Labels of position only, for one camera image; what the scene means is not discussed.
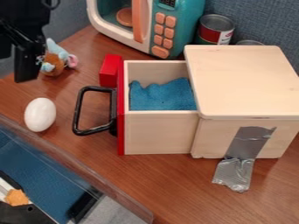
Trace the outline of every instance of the stuffed toy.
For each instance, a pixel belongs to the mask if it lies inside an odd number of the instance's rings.
[[[65,67],[75,68],[79,61],[77,57],[70,54],[61,46],[57,45],[54,40],[46,40],[47,53],[45,60],[40,68],[40,72],[47,76],[59,76]]]

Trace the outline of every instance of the egg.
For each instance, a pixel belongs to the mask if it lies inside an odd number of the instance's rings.
[[[47,98],[31,101],[24,112],[24,122],[29,130],[40,132],[47,130],[56,119],[56,106]]]

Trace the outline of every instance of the wooden box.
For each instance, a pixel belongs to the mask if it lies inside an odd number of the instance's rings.
[[[241,127],[275,128],[258,158],[279,158],[299,130],[298,77],[276,46],[188,45],[185,61],[125,61],[124,154],[222,158]],[[130,111],[129,83],[188,77],[198,111]]]

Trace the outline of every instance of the peach button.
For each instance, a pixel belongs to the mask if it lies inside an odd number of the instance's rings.
[[[155,33],[162,35],[164,27],[160,24],[155,24]]]
[[[165,14],[158,12],[156,14],[156,22],[159,24],[163,24],[165,22]]]
[[[175,17],[172,17],[172,16],[168,16],[166,18],[166,25],[170,28],[173,28],[176,26],[176,23],[177,23],[177,19]]]
[[[173,39],[173,37],[174,37],[174,30],[170,29],[170,28],[166,28],[164,35],[168,39]]]
[[[166,50],[165,48],[162,48],[161,46],[154,45],[151,48],[151,51],[153,52],[154,55],[162,58],[162,59],[167,59],[167,57],[170,55],[170,52]]]
[[[154,43],[160,46],[162,44],[162,42],[163,42],[163,37],[161,37],[159,35],[155,35]]]
[[[171,49],[173,47],[173,42],[171,39],[165,38],[163,42],[163,47]]]

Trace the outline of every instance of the duct tape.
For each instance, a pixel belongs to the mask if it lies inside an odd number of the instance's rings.
[[[276,128],[241,127],[217,165],[212,182],[243,193],[250,187],[254,161]]]

